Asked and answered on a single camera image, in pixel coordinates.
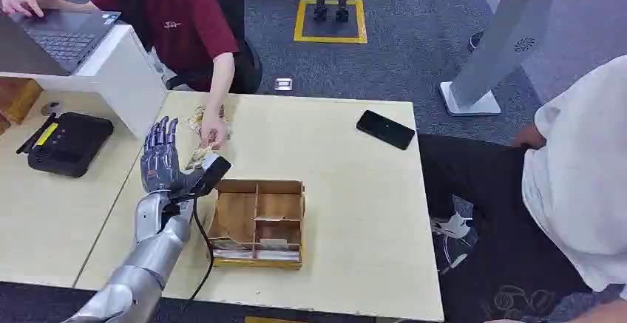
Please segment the person's right hand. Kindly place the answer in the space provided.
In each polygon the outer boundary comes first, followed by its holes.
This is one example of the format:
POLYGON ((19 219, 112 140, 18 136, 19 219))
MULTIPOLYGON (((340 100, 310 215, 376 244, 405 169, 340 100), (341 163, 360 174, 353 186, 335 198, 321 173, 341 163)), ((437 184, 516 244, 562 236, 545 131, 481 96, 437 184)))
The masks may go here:
POLYGON ((1 0, 1 11, 6 14, 20 13, 24 16, 44 17, 44 9, 54 0, 1 0))

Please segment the person's left hand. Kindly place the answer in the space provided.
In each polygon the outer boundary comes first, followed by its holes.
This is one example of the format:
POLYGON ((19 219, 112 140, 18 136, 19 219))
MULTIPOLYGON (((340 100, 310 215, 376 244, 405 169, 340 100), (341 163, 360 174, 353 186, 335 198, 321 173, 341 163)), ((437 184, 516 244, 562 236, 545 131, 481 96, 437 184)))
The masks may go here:
POLYGON ((203 116, 200 127, 200 145, 203 148, 219 149, 226 139, 226 122, 213 114, 203 116))

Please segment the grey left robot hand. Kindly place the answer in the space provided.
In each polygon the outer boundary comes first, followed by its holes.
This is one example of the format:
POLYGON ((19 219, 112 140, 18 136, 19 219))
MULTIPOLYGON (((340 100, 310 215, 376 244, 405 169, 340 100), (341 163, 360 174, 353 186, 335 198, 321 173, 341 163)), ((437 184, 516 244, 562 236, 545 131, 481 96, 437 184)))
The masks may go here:
POLYGON ((185 173, 176 147, 178 119, 163 117, 145 137, 140 157, 141 182, 146 193, 158 193, 170 200, 188 200, 209 193, 203 169, 185 173))

